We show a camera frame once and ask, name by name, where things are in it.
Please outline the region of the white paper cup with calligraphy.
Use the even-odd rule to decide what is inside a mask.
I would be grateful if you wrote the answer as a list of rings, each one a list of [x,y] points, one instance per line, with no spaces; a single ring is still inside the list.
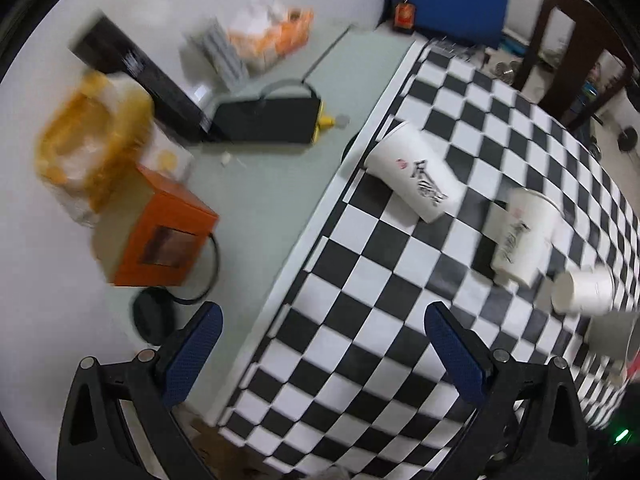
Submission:
[[[370,151],[363,164],[382,180],[425,223],[453,214],[464,196],[464,186],[434,151],[426,134],[402,122]]]

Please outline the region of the black white checkered tablecloth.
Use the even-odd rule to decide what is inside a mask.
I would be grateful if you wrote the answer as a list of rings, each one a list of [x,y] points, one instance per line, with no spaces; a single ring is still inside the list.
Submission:
[[[462,185],[462,202],[418,217],[364,159],[411,122]],[[491,258],[512,188],[562,211],[530,287],[498,286]],[[603,428],[623,391],[587,347],[587,322],[552,312],[559,272],[604,263],[614,304],[639,301],[639,221],[601,166],[555,120],[472,65],[410,49],[306,229],[281,307],[218,422],[220,433],[284,474],[340,465],[358,479],[426,479],[472,410],[424,333],[447,306],[489,348],[570,364],[588,425]]]

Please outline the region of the orange box with window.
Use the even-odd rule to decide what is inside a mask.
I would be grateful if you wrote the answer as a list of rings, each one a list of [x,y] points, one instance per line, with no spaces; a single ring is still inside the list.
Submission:
[[[92,252],[114,286],[177,286],[217,222],[218,214],[183,184],[137,166],[94,225]]]

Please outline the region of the yellow plastic snack bag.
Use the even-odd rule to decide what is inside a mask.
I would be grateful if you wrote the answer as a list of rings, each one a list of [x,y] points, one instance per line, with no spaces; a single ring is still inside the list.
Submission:
[[[89,70],[35,145],[35,173],[75,222],[91,226],[149,143],[151,96],[124,73]]]

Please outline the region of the dark wooden chair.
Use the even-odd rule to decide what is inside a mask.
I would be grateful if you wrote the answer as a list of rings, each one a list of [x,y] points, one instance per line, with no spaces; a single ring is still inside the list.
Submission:
[[[567,131],[573,132],[631,82],[634,60],[614,28],[588,1],[542,0],[533,37],[512,82],[513,89],[520,91],[524,88],[538,60],[544,32],[554,10],[568,16],[574,22],[574,28],[551,86],[538,106]],[[582,92],[582,86],[603,52],[612,54],[623,63],[622,76],[579,113],[572,114],[570,107]]]

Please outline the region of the long black box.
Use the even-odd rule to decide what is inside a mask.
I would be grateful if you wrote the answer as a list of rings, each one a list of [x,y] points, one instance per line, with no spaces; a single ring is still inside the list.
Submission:
[[[123,73],[149,93],[156,119],[189,144],[227,142],[199,108],[105,14],[89,25],[70,47],[93,70],[105,75]]]

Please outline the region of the grey battery pack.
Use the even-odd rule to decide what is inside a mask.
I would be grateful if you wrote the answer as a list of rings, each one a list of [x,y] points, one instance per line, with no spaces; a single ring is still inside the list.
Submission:
[[[245,63],[216,18],[203,22],[186,39],[209,62],[229,91],[241,89],[250,79]]]

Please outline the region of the orange white tissue pack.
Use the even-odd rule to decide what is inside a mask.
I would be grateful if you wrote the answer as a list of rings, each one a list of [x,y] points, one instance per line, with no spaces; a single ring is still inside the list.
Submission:
[[[314,10],[279,1],[254,4],[241,11],[228,28],[228,38],[252,74],[260,74],[309,39]]]

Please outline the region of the brown sauce bottle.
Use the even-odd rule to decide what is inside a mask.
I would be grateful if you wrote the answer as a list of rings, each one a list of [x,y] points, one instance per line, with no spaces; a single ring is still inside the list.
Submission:
[[[411,0],[398,0],[394,9],[393,30],[411,35],[414,32],[416,6]]]

